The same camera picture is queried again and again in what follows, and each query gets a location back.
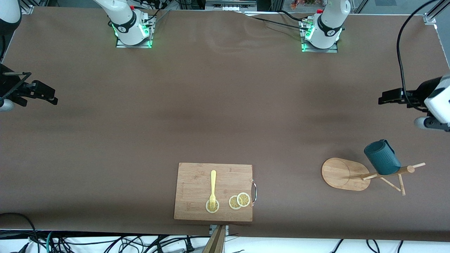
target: lime slice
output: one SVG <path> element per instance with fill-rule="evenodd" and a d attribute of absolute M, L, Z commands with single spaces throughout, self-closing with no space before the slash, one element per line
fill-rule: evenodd
<path fill-rule="evenodd" d="M 219 201 L 217 201 L 216 199 L 216 205 L 213 209 L 209 209 L 209 199 L 206 201 L 206 211 L 210 212 L 210 213 L 215 213 L 217 212 L 217 210 L 219 210 Z"/>
<path fill-rule="evenodd" d="M 228 200 L 228 205 L 234 210 L 238 210 L 241 206 L 238 204 L 238 196 L 234 195 Z"/>
<path fill-rule="evenodd" d="M 250 196 L 245 192 L 239 193 L 236 198 L 238 199 L 238 204 L 243 208 L 250 204 Z"/>

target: fork handle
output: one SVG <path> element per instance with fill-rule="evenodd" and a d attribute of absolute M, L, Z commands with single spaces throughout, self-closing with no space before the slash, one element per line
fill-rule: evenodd
<path fill-rule="evenodd" d="M 216 171 L 211 171 L 211 195 L 214 195 L 214 189 L 216 188 Z"/>

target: table surface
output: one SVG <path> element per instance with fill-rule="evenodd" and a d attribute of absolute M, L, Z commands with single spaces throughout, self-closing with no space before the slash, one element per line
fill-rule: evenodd
<path fill-rule="evenodd" d="M 35 8 L 4 63 L 55 88 L 59 104 L 1 115 L 0 212 L 38 229 L 204 235 L 210 222 L 173 219 L 178 163 L 252 164 L 253 222 L 231 233 L 450 240 L 450 135 L 414 127 L 424 114 L 404 105 L 377 105 L 401 85 L 405 19 L 350 15 L 339 53 L 315 54 L 301 52 L 295 28 L 173 11 L 144 50 L 116 49 L 101 9 Z M 410 89 L 448 71 L 420 16 L 401 50 Z M 323 181 L 332 157 L 373 172 L 363 149 L 379 139 L 404 165 L 427 163 L 403 177 L 406 196 L 378 180 L 361 192 Z"/>

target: blue cup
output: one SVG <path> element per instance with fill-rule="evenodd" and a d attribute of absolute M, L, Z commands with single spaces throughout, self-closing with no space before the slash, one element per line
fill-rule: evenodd
<path fill-rule="evenodd" d="M 400 161 L 395 156 L 395 151 L 387 140 L 379 140 L 367 145 L 364 154 L 380 175 L 395 173 L 401 167 Z"/>

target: yellow fork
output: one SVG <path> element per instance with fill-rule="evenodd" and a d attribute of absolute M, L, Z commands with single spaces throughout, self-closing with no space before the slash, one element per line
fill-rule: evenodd
<path fill-rule="evenodd" d="M 211 195 L 209 196 L 209 210 L 216 208 L 216 196 L 214 195 L 214 189 L 216 188 L 216 171 L 211 171 Z"/>

